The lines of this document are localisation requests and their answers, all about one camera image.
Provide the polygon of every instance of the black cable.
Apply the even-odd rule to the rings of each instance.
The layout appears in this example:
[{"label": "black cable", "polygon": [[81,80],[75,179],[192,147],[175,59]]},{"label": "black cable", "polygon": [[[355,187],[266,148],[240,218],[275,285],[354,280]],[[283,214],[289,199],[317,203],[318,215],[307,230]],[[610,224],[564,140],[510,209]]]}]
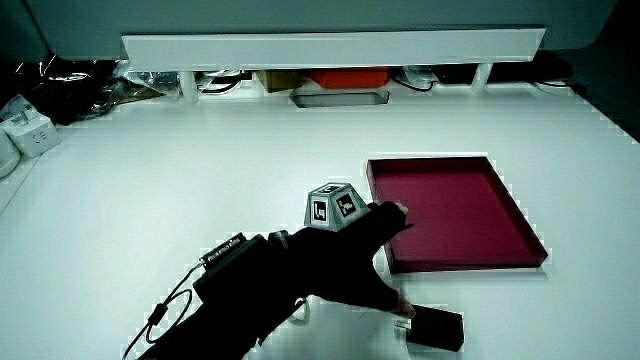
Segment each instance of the black cable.
[{"label": "black cable", "polygon": [[[167,331],[169,331],[169,330],[173,329],[174,327],[178,326],[178,324],[180,323],[180,321],[184,317],[184,314],[187,313],[187,310],[189,309],[189,306],[191,306],[191,300],[193,298],[193,292],[191,291],[191,289],[185,289],[185,290],[182,290],[179,293],[175,294],[171,298],[167,299],[167,301],[165,301],[166,303],[169,303],[169,302],[173,301],[175,298],[177,298],[178,296],[180,296],[182,294],[185,294],[185,293],[189,295],[189,298],[187,299],[187,304],[185,305],[184,309],[182,309],[182,313],[180,313],[180,316],[178,316],[178,319],[173,323],[173,325],[171,325],[171,327],[169,327],[167,329]],[[151,339],[151,329],[152,328],[153,328],[153,326],[150,326],[147,329],[147,339],[146,340],[147,340],[147,342],[149,344],[155,344],[158,341],[158,339],[160,338],[160,337],[157,337],[155,339]]]},{"label": "black cable", "polygon": [[429,87],[428,87],[428,88],[426,88],[426,89],[421,89],[421,88],[418,88],[418,87],[415,87],[415,86],[409,85],[409,84],[407,84],[407,83],[404,83],[404,82],[402,82],[402,81],[400,81],[400,80],[396,79],[396,77],[395,77],[395,76],[392,76],[391,78],[393,79],[393,81],[397,82],[398,84],[400,84],[400,85],[402,85],[402,86],[408,87],[408,88],[409,88],[409,89],[411,89],[411,90],[421,91],[421,92],[427,92],[427,91],[430,91],[430,90],[433,88],[433,83],[435,82],[435,81],[431,81],[431,85],[429,85]]},{"label": "black cable", "polygon": [[216,76],[211,79],[211,84],[231,84],[241,80],[251,80],[251,72],[241,71],[238,75]]},{"label": "black cable", "polygon": [[171,291],[171,294],[169,294],[167,299],[165,301],[163,301],[162,303],[159,303],[159,304],[156,305],[155,309],[153,309],[153,313],[151,313],[151,316],[149,316],[149,319],[147,319],[147,324],[142,328],[142,330],[140,330],[138,335],[136,335],[135,339],[133,339],[133,341],[131,342],[129,347],[127,347],[127,349],[125,350],[124,355],[122,355],[122,360],[125,360],[127,358],[127,355],[129,355],[129,351],[131,351],[131,349],[133,348],[135,343],[138,342],[138,339],[140,339],[140,336],[142,336],[142,334],[144,334],[145,330],[147,331],[146,340],[147,340],[148,343],[153,344],[153,343],[155,343],[157,341],[157,339],[151,340],[151,338],[150,338],[151,328],[153,326],[155,326],[155,325],[158,325],[158,323],[160,322],[160,319],[162,319],[164,314],[167,312],[167,309],[168,309],[167,305],[171,301],[173,301],[175,298],[177,298],[178,296],[180,296],[180,295],[182,295],[184,293],[188,293],[189,294],[189,298],[187,300],[186,306],[182,310],[182,313],[178,317],[178,320],[176,320],[173,323],[173,325],[171,325],[169,330],[178,325],[180,320],[182,320],[182,317],[184,316],[184,314],[186,314],[187,310],[189,309],[189,306],[191,305],[191,299],[193,298],[193,294],[191,292],[191,289],[182,290],[177,294],[176,294],[176,291],[178,290],[178,288],[180,288],[180,286],[182,286],[182,284],[184,284],[185,281],[187,281],[187,279],[189,279],[189,277],[191,276],[191,274],[193,274],[194,271],[196,271],[199,267],[201,267],[203,265],[204,265],[204,263],[201,262],[198,265],[196,265],[193,268],[191,268],[191,270],[189,270],[187,275],[185,275],[185,277],[178,283],[178,285],[176,285],[176,287],[173,289],[173,291]]},{"label": "black cable", "polygon": [[223,93],[225,91],[229,91],[229,90],[233,89],[238,84],[240,84],[240,80],[237,80],[236,82],[233,82],[233,83],[229,84],[228,86],[225,86],[225,87],[220,88],[220,89],[203,89],[202,93],[203,94],[220,94],[220,93]]}]

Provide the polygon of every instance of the gray cube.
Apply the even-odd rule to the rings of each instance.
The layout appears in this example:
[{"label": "gray cube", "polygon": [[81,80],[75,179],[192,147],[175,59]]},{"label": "gray cube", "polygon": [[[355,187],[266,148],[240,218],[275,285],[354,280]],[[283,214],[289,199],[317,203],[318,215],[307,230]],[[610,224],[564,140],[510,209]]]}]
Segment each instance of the gray cube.
[{"label": "gray cube", "polygon": [[371,209],[349,183],[327,183],[307,197],[305,226],[337,232]]}]

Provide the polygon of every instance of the black block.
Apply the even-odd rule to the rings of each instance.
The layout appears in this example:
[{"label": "black block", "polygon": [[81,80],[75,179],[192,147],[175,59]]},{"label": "black block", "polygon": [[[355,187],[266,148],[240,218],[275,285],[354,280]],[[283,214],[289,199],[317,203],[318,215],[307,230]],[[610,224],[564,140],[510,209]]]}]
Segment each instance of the black block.
[{"label": "black block", "polygon": [[407,341],[438,349],[458,351],[464,343],[462,315],[449,311],[413,306],[416,316],[407,330]]}]

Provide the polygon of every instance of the white table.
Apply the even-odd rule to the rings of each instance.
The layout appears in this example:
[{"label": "white table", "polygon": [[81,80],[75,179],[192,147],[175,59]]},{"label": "white table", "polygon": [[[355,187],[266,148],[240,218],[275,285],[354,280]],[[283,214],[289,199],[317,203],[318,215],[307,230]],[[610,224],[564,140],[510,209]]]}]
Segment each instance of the white table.
[{"label": "white table", "polygon": [[119,358],[205,250],[297,231],[314,187],[350,182],[370,200],[375,153],[481,152],[552,250],[543,268],[391,276],[375,258],[414,303],[464,313],[461,352],[407,346],[393,315],[312,297],[307,326],[283,324],[246,358],[636,358],[638,144],[566,89],[387,87],[384,106],[160,98],[60,129],[61,145],[0,188],[2,357]]}]

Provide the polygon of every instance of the red box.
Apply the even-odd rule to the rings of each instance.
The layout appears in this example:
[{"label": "red box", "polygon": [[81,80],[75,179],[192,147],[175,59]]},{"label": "red box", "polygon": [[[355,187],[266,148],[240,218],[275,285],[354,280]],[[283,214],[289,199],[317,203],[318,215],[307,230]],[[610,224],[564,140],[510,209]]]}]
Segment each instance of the red box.
[{"label": "red box", "polygon": [[307,76],[326,89],[376,88],[389,81],[389,68],[314,69]]},{"label": "red box", "polygon": [[547,252],[485,157],[369,160],[375,201],[415,226],[385,244],[392,273],[539,267]]}]

